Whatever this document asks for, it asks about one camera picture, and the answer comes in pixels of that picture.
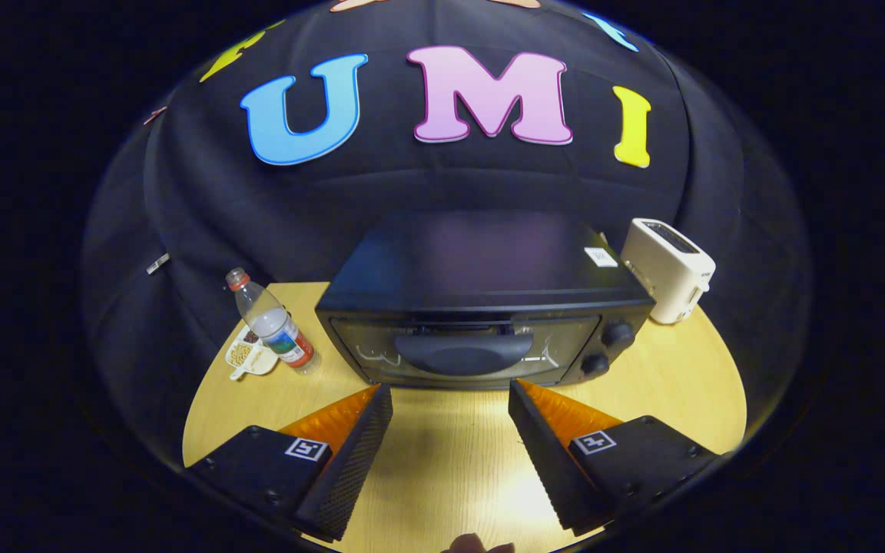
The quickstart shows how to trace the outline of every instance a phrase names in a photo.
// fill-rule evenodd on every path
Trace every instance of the oven knob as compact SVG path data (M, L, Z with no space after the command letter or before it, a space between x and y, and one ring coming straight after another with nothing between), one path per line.
M610 370L610 359L605 355L590 355L582 360L579 368L582 370L583 379L598 377Z
M603 346L618 355L633 344L633 329L628 323L615 323L603 330Z

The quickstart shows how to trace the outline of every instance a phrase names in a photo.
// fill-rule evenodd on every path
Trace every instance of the bottle label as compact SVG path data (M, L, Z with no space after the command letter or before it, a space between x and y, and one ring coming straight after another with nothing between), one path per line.
M298 326L291 318L285 322L280 332L275 333L275 336L261 340L278 353L278 358L292 367L305 364L313 357L313 344L299 332Z

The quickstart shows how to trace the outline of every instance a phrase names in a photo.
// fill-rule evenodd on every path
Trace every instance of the pink letter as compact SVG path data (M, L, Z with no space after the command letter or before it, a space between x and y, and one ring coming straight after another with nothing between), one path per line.
M514 136L555 146L572 141L559 85L565 63L559 60L519 53L499 78L459 46L419 48L409 52L408 60L421 65L426 78L426 119L415 126L415 137L421 141L457 141L469 136L470 126L456 116L456 97L489 137L498 136L520 98L521 118L510 126Z

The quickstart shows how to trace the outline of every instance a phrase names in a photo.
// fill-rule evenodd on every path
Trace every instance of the letter u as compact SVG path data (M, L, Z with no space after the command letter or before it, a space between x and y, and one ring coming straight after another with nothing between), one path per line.
M248 137L259 160L272 165L302 164L347 141L361 118L357 69L367 62L366 54L351 54L313 67L310 75L323 78L326 120L306 133L293 133L286 118L285 91L295 77L275 78L248 92L241 107L248 111Z

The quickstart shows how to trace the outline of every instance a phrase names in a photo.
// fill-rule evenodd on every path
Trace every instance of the round table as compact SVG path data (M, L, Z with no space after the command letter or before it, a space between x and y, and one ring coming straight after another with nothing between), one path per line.
M365 389L334 349L315 307L329 283L271 284L323 363L299 375L284 363L263 376L231 381L221 344L194 396L183 431L190 466L245 427L278 430ZM712 452L740 445L747 400L733 357L696 307L673 326L650 319L610 372L555 392L629 420L651 414ZM513 541L519 551L551 551L593 535L563 531L507 414L505 391L391 389L394 416L343 539L324 546L351 553L440 551L476 532L485 546Z

